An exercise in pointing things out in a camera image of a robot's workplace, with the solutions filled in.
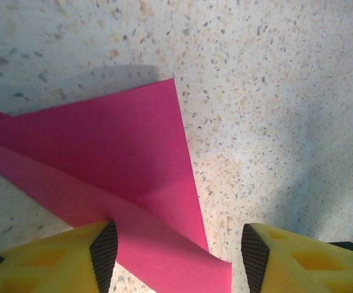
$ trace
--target folded pink paper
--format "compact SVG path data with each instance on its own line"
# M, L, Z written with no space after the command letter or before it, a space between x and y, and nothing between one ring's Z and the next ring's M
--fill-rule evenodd
M211 256L173 80L0 114L0 173L72 226L113 219L117 261L157 292L230 292Z

